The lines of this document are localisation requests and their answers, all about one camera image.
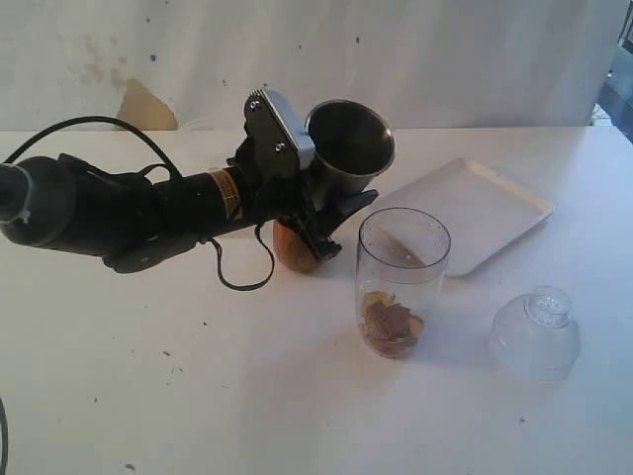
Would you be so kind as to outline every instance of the white plastic tray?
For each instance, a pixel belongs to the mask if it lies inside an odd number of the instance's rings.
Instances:
[[[391,207],[424,211],[448,228],[446,275],[454,277],[468,274],[554,211],[532,190],[468,158],[431,171],[373,209]]]

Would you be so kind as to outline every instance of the food pieces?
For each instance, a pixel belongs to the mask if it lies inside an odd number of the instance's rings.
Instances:
[[[387,292],[365,294],[362,313],[363,336],[383,356],[397,358],[410,353],[424,329],[424,320]]]

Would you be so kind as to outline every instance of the white table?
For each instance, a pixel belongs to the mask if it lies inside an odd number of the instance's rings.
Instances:
[[[0,134],[0,151],[27,136]],[[184,173],[221,165],[241,139],[153,136]],[[220,284],[209,246],[121,276],[0,241],[10,473],[116,474],[128,463],[138,475],[631,473],[633,147],[613,128],[399,131],[397,146],[375,182],[383,194],[472,157],[556,206],[447,280],[409,360],[375,355],[355,329],[359,218],[316,275],[280,266],[254,293]],[[38,151],[108,170],[155,161],[125,133],[57,134]],[[251,231],[225,243],[230,278],[265,275]],[[560,383],[515,380],[486,352],[497,309],[538,284],[569,292],[583,330]]]

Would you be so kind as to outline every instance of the robotic arm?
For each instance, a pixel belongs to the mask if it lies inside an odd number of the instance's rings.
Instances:
[[[0,231],[18,244],[101,257],[119,273],[208,241],[220,257],[215,237],[255,226],[259,238],[270,220],[293,230],[316,260],[334,257],[341,247],[331,234],[378,196],[363,190],[393,160],[391,131],[347,101],[317,107],[306,129],[285,98],[266,89],[248,97],[244,117],[246,138],[227,167],[187,177],[141,131],[116,119],[79,118],[42,131],[0,164]],[[122,174],[65,153],[13,164],[39,139],[84,122],[124,127],[163,163]],[[145,175],[158,166],[170,178],[152,183]]]

